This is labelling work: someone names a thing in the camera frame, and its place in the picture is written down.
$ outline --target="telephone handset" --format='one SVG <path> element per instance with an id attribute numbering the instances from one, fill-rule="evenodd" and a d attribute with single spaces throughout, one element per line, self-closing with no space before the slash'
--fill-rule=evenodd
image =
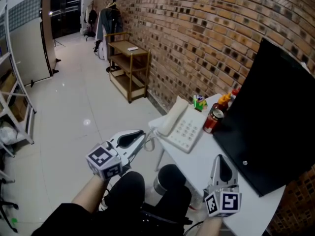
<path id="1" fill-rule="evenodd" d="M 166 115 L 164 123 L 157 128 L 157 134 L 189 153 L 205 120 L 203 114 L 189 107 L 187 101 L 177 96 L 176 103 Z"/>

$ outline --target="coat rack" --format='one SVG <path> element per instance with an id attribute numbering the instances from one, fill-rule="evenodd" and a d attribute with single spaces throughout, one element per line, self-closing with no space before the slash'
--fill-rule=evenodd
<path id="1" fill-rule="evenodd" d="M 110 8 L 116 9 L 116 4 L 114 4 L 113 6 L 110 6 Z M 116 26 L 116 20 L 113 19 L 113 20 L 112 20 L 112 32 L 111 32 L 111 34 L 115 33 L 115 26 Z M 114 36 L 114 35 L 111 35 L 110 41 L 111 41 L 111 42 L 115 41 L 115 36 Z M 111 53 L 111 55 L 113 55 L 114 52 L 115 52 L 114 48 L 111 47 L 111 48 L 110 48 L 110 53 Z M 107 71 L 107 72 L 110 71 L 110 66 L 109 66 L 108 68 L 106 68 L 106 71 Z"/>

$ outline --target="white table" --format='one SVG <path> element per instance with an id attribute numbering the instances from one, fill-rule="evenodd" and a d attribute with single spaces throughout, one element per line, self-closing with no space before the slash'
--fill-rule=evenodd
<path id="1" fill-rule="evenodd" d="M 220 97 L 220 94 L 216 94 L 207 98 L 208 108 L 211 108 Z M 164 118 L 165 116 L 150 121 L 150 128 L 161 125 Z M 225 155 L 213 136 L 202 130 L 189 154 L 182 152 L 158 136 L 156 137 L 163 147 L 160 159 L 165 150 L 190 184 L 200 195 L 203 195 L 203 189 L 207 187 L 210 179 L 215 157 L 218 154 Z M 241 211 L 224 218 L 224 223 L 236 236 L 261 236 L 278 207 L 285 186 L 260 198 L 240 173 L 238 174 L 238 183 L 243 195 Z"/>

